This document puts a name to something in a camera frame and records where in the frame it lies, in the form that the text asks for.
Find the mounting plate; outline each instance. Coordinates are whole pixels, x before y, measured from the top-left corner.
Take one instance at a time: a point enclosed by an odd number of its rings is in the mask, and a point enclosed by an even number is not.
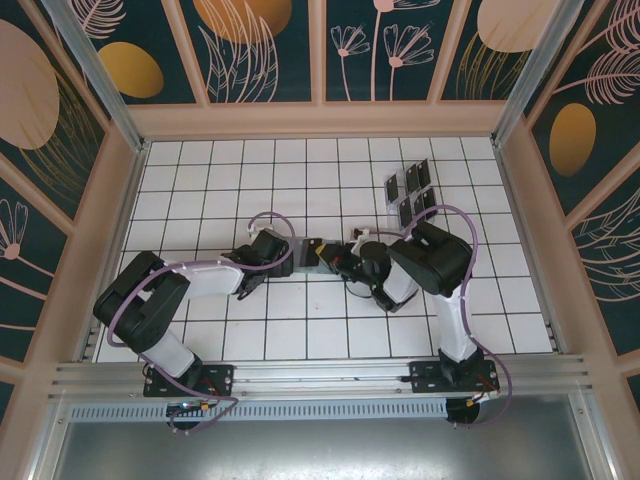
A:
[[[210,382],[221,397],[230,396],[233,387],[234,369],[233,365],[203,365],[200,382],[194,387],[194,390],[205,395],[215,395],[215,392],[211,391]],[[192,395],[173,386],[155,368],[149,367],[145,378],[143,396],[149,398],[184,398]]]
[[[488,382],[495,390],[500,389],[500,382],[496,373],[496,364],[493,360],[483,360],[480,369],[475,375],[469,376],[455,387],[442,376],[440,361],[409,363],[409,377],[403,377],[403,381],[411,382],[413,393],[469,393],[470,395],[482,391],[487,386],[478,376]]]

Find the white grid floor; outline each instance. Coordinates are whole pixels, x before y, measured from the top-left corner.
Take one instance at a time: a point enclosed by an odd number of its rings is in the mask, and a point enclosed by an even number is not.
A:
[[[265,210],[289,217],[300,236],[349,240],[355,227],[385,229],[385,179],[425,158],[439,203],[471,213],[480,234],[470,286],[478,338],[496,353],[552,351],[488,138],[156,142],[120,269],[141,250],[166,261],[217,258],[247,243],[248,219]],[[438,215],[436,224],[471,241],[455,215]],[[275,228],[288,233],[282,223]],[[439,343],[429,295],[385,315],[337,278],[301,274],[241,302],[185,301],[171,329],[207,361],[428,356]],[[94,360],[136,356],[109,347],[103,331]]]

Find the yellow object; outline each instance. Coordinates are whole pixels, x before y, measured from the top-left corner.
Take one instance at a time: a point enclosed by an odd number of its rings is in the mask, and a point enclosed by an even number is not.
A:
[[[245,2],[252,12],[247,13]],[[256,43],[264,39],[261,32],[249,40],[251,16],[262,18],[272,36],[285,29],[291,18],[291,0],[193,0],[200,18],[213,33],[234,43]]]
[[[102,47],[98,55],[121,93],[149,98],[162,91],[162,70],[153,57],[140,47],[127,42],[114,42]]]
[[[0,20],[0,138],[18,148],[46,144],[58,124],[56,72],[38,44]]]
[[[595,141],[593,113],[584,105],[570,103],[560,110],[551,127],[551,165],[565,177],[576,174],[589,159]]]
[[[478,10],[480,40],[496,52],[532,50],[557,3],[557,0],[483,0]]]

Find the gray metal surface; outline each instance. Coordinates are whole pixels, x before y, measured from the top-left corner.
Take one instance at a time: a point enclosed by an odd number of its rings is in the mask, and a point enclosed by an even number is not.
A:
[[[500,408],[499,402],[491,408]],[[566,397],[518,397],[495,426],[441,419],[226,422],[194,437],[152,423],[74,423],[58,480],[592,478]]]
[[[69,422],[166,422],[167,403],[85,403],[75,405]],[[212,418],[224,402],[206,411],[190,412],[175,421]],[[444,398],[402,400],[315,400],[302,402],[241,402],[220,421],[362,420],[371,418],[447,418]]]

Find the vent slot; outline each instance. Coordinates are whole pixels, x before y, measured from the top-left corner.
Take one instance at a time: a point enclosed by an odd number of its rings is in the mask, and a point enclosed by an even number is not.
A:
[[[71,422],[166,422],[169,404],[79,404],[71,411]],[[223,406],[190,412],[176,422],[207,419]],[[222,421],[348,420],[372,418],[446,418],[446,399],[336,400],[297,402],[245,401],[222,417]]]

